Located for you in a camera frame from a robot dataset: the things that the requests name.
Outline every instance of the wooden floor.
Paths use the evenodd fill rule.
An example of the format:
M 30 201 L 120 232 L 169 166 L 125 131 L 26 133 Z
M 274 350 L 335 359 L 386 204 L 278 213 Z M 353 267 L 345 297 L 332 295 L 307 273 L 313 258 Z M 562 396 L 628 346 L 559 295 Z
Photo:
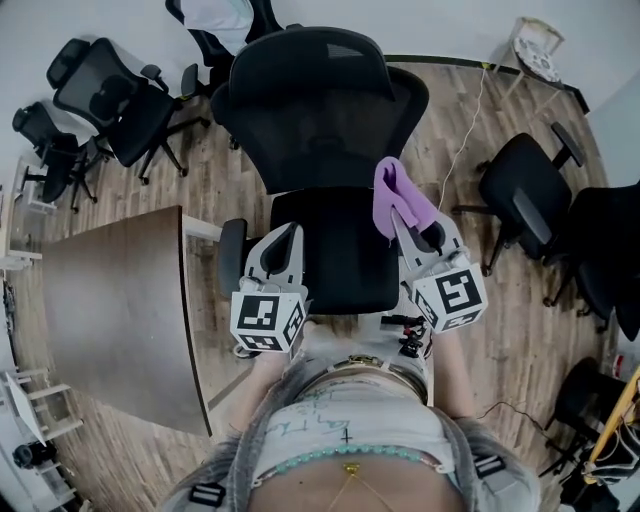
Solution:
M 442 180 L 470 126 L 481 71 L 430 64 L 394 66 L 416 73 L 430 91 L 426 115 L 411 136 L 402 160 L 414 182 L 437 202 Z M 481 204 L 477 193 L 480 176 L 474 167 L 492 158 L 513 135 L 530 133 L 549 155 L 554 155 L 558 144 L 549 129 L 552 121 L 560 121 L 586 153 L 584 168 L 570 163 L 563 171 L 574 192 L 586 186 L 606 185 L 593 136 L 575 98 L 562 93 L 541 116 L 529 120 L 552 90 L 525 79 L 501 107 L 499 98 L 512 80 L 509 75 L 487 74 L 476 127 L 447 185 L 445 211 L 458 202 Z M 206 101 L 194 101 L 175 121 L 195 114 L 210 117 Z M 148 187 L 140 186 L 136 168 L 125 170 L 113 161 L 102 165 L 95 180 L 100 202 L 94 206 L 83 200 L 80 214 L 74 216 L 67 211 L 65 199 L 60 211 L 46 221 L 45 243 L 173 204 L 182 204 L 186 214 L 218 225 L 244 217 L 250 236 L 265 234 L 271 200 L 265 196 L 246 155 L 228 150 L 227 138 L 225 130 L 215 125 L 208 130 L 197 125 L 172 137 L 170 144 L 178 159 L 189 163 L 189 176 L 178 178 L 160 152 L 151 166 Z M 459 218 L 459 226 L 474 258 L 487 258 L 496 239 L 497 221 L 467 215 Z M 25 226 L 21 233 L 26 237 L 28 231 Z M 193 241 L 189 253 L 200 378 L 205 390 L 213 389 L 220 380 L 229 381 L 238 373 L 234 368 L 225 375 L 220 364 L 228 357 L 230 346 L 228 304 L 216 293 L 215 247 Z M 41 265 L 35 264 L 10 275 L 17 300 L 16 356 L 25 368 L 52 368 L 55 382 L 47 350 L 41 270 Z M 611 336 L 597 335 L 591 319 L 576 318 L 580 303 L 573 300 L 575 291 L 555 309 L 542 306 L 543 297 L 555 290 L 558 277 L 552 269 L 527 260 L 515 247 L 503 254 L 493 276 L 486 280 L 489 309 L 480 322 L 462 331 L 468 338 L 465 347 L 478 416 L 504 400 L 544 423 L 571 366 L 585 356 L 598 360 L 607 357 Z M 218 438 L 197 438 L 146 423 L 74 391 L 68 394 L 67 402 L 73 414 L 84 419 L 85 426 L 60 438 L 60 459 L 72 472 L 69 479 L 78 492 L 99 510 L 152 510 L 171 485 L 207 455 Z M 555 457 L 529 420 L 505 406 L 497 407 L 482 421 L 538 470 Z M 568 435 L 557 426 L 551 434 L 565 442 Z M 558 507 L 559 487 L 557 478 L 553 478 L 543 480 L 543 511 Z

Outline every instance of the wire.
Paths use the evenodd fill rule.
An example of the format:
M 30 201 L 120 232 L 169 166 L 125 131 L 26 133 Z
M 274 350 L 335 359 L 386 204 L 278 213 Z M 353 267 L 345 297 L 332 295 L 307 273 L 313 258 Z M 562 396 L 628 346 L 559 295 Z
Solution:
M 480 93 L 478 94 L 478 107 L 476 108 L 476 113 L 473 114 L 473 119 L 471 120 L 471 127 L 469 128 L 469 131 L 467 132 L 467 134 L 464 136 L 464 140 L 462 141 L 462 146 L 460 146 L 460 149 L 458 150 L 458 152 L 453 157 L 453 161 L 451 162 L 451 168 L 449 169 L 449 172 L 447 173 L 447 175 L 444 178 L 444 181 L 442 182 L 442 193 L 440 194 L 440 202 L 438 203 L 438 211 L 440 211 L 440 208 L 442 208 L 442 202 L 444 201 L 444 192 L 445 192 L 445 190 L 447 188 L 447 180 L 449 179 L 449 176 L 451 176 L 451 173 L 453 172 L 453 168 L 456 166 L 456 160 L 458 159 L 458 156 L 460 156 L 460 153 L 462 153 L 462 150 L 467 145 L 467 139 L 469 138 L 469 135 L 473 131 L 473 127 L 476 124 L 476 119 L 478 118 L 478 114 L 480 113 L 480 98 L 482 98 L 482 93 L 484 91 L 484 76 L 486 74 L 487 74 L 487 68 L 483 67 L 482 68 L 482 76 L 480 77 Z
M 487 409 L 487 411 L 482 416 L 478 416 L 476 419 L 481 420 L 482 418 L 487 416 L 487 414 L 489 414 L 491 411 L 493 411 L 499 405 L 506 405 L 506 406 L 510 407 L 514 412 L 517 412 L 518 414 L 521 414 L 522 416 L 527 417 L 529 419 L 529 421 L 531 421 L 531 423 L 533 423 L 533 426 L 540 433 L 540 435 L 542 435 L 542 437 L 544 437 L 548 441 L 553 441 L 553 439 L 551 439 L 547 434 L 545 434 L 544 428 L 542 428 L 542 425 L 540 425 L 540 423 L 538 423 L 538 421 L 533 416 L 531 416 L 529 413 L 526 413 L 524 411 L 520 411 L 520 410 L 516 409 L 509 402 L 503 402 L 503 401 L 496 402 L 491 407 L 489 407 L 489 409 Z

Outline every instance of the white wall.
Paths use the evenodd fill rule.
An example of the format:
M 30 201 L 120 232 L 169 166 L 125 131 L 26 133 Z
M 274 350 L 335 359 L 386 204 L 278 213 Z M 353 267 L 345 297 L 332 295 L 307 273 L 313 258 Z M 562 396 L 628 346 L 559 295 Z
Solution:
M 272 0 L 282 25 L 360 31 L 387 54 L 492 60 L 517 16 L 537 16 L 567 42 L 557 54 L 565 81 L 592 109 L 640 69 L 638 0 Z M 45 71 L 74 36 L 105 36 L 141 62 L 163 69 L 173 92 L 200 50 L 163 0 L 3 0 L 0 2 L 0 182 L 28 143 L 13 133 L 15 110 L 50 98 Z
M 622 187 L 637 183 L 640 180 L 640 73 L 591 112 L 588 119 L 609 185 Z

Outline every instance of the necklace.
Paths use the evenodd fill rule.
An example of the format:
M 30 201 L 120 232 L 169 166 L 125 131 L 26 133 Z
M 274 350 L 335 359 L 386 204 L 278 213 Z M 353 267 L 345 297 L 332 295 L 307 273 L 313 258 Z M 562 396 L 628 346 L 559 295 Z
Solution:
M 422 452 L 418 450 L 412 450 L 409 448 L 403 448 L 398 446 L 388 446 L 388 445 L 345 444 L 337 448 L 325 448 L 324 450 L 316 450 L 313 452 L 305 453 L 298 457 L 289 459 L 288 461 L 283 462 L 282 464 L 278 464 L 275 468 L 265 471 L 262 475 L 256 478 L 253 481 L 251 487 L 253 489 L 255 489 L 256 487 L 260 487 L 265 482 L 265 480 L 268 480 L 269 478 L 272 478 L 276 475 L 282 475 L 287 471 L 289 471 L 290 469 L 297 468 L 301 464 L 313 462 L 319 459 L 323 459 L 325 457 L 331 457 L 335 455 L 348 455 L 348 454 L 351 455 L 356 453 L 400 457 L 402 459 L 410 460 L 411 462 L 424 464 L 425 466 L 433 468 L 437 473 L 440 473 L 440 474 L 444 474 L 447 472 L 447 468 L 443 464 L 432 462 L 427 457 L 425 457 L 425 455 Z

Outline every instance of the strap buckle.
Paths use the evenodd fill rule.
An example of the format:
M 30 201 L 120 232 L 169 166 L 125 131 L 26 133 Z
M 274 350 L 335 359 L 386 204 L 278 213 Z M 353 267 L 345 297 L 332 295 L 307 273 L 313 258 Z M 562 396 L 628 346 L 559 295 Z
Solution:
M 349 356 L 349 363 L 360 364 L 363 366 L 382 366 L 380 360 L 377 357 L 372 356 Z

